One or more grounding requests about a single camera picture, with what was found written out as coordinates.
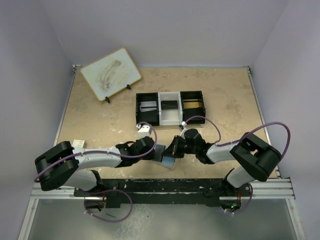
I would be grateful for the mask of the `silver cards stack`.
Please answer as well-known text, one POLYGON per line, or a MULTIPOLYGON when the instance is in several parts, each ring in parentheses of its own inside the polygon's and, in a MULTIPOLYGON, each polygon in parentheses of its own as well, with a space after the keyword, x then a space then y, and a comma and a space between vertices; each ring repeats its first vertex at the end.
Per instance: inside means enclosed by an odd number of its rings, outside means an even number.
POLYGON ((140 112, 149 112, 157 110, 157 102, 156 101, 141 101, 139 103, 139 111, 140 112))

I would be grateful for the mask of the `black card in bin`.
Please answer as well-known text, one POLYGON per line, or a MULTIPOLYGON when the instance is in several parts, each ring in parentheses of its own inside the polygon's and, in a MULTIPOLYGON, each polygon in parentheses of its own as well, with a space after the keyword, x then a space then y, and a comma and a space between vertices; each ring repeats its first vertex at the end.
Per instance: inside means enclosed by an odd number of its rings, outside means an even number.
POLYGON ((175 110, 178 109, 178 101, 177 100, 162 100, 161 101, 161 109, 162 110, 175 110))

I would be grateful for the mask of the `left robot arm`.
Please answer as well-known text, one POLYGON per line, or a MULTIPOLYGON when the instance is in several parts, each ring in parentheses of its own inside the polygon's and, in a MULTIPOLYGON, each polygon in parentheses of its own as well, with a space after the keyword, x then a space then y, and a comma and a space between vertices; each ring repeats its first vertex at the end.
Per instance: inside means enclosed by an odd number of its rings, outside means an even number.
POLYGON ((102 149, 73 147, 69 141, 62 141, 35 159, 34 182, 40 183, 43 191, 61 186, 91 191, 103 184, 93 168, 124 168, 141 160, 160 161, 165 148, 149 136, 102 149))

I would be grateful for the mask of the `black tray bin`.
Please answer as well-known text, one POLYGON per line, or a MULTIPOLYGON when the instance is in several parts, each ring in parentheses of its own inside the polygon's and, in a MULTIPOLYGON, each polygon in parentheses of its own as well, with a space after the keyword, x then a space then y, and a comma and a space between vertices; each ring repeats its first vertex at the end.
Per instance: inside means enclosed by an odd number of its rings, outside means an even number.
POLYGON ((187 121, 194 116, 206 116, 206 108, 202 91, 181 91, 182 119, 187 121))
POLYGON ((152 126, 160 125, 158 93, 137 93, 135 105, 136 123, 147 122, 152 126))

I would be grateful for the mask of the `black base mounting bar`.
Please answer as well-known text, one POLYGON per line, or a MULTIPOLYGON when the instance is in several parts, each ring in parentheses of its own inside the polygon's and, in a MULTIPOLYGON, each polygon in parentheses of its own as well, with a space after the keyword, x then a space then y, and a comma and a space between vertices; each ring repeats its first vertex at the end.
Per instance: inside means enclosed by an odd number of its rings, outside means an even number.
POLYGON ((75 189, 76 197, 97 200, 105 196, 106 208, 122 204, 205 205, 207 207, 241 206, 241 198, 251 197, 252 187, 246 183, 234 188, 222 178, 189 179, 103 179, 103 188, 85 193, 75 189))

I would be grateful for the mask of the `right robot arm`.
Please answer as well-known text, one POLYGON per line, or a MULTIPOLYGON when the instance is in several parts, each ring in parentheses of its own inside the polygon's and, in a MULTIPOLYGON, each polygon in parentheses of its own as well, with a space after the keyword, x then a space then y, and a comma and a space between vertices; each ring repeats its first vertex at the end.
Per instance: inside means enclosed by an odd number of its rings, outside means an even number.
POLYGON ((277 149, 254 134, 238 143, 218 146, 206 142, 194 128, 176 135, 162 156, 179 159, 185 154, 195 155, 201 163, 208 165, 236 160, 239 167, 225 177, 225 181, 234 188, 254 180, 265 182, 282 158, 277 149))

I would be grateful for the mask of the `whiteboard with yellow frame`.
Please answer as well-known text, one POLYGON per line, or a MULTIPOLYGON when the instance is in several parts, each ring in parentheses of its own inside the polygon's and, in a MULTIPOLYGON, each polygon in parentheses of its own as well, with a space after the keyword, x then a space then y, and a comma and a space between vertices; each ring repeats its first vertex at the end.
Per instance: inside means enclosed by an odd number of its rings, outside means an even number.
POLYGON ((124 47, 83 66, 82 74, 98 101, 110 97, 142 79, 142 75, 124 47))

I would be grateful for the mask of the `white green paper box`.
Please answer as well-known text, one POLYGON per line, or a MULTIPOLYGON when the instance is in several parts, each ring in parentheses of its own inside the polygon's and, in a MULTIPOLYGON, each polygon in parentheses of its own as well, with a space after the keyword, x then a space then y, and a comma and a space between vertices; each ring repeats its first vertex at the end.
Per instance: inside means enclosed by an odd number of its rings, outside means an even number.
POLYGON ((74 148, 84 148, 86 146, 86 142, 84 140, 75 139, 72 142, 72 147, 74 148))

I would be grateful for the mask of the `middle white tray bin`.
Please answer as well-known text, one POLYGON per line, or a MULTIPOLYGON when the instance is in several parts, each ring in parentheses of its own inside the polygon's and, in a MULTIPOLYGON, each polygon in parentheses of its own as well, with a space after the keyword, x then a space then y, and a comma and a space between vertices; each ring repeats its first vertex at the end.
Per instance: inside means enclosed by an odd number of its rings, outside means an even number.
POLYGON ((158 92, 158 113, 160 126, 178 126, 183 121, 181 94, 179 91, 158 92), (162 107, 163 101, 169 101, 173 107, 162 107))

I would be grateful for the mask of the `right black tray bin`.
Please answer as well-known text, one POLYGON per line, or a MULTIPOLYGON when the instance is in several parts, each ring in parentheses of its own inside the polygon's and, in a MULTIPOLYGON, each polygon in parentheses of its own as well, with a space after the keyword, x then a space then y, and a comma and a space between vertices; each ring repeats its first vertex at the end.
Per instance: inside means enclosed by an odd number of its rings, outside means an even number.
POLYGON ((202 91, 181 91, 182 119, 187 121, 194 116, 206 116, 206 108, 202 91))

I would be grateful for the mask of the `left black tray bin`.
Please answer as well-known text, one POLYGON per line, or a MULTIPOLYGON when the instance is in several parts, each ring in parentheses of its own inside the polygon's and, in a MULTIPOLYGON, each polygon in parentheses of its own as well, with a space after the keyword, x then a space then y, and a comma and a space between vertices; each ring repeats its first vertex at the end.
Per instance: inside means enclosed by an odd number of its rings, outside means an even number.
POLYGON ((152 126, 160 125, 158 93, 137 93, 135 105, 136 123, 147 122, 152 126))

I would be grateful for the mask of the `gold card in bin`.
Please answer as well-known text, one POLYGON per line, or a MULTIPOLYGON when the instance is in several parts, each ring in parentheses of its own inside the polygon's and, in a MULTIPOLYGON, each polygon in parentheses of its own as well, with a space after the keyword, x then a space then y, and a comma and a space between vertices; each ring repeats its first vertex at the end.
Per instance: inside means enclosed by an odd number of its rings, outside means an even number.
POLYGON ((203 104, 198 99, 188 99, 183 101, 183 107, 184 109, 197 109, 202 108, 203 104))

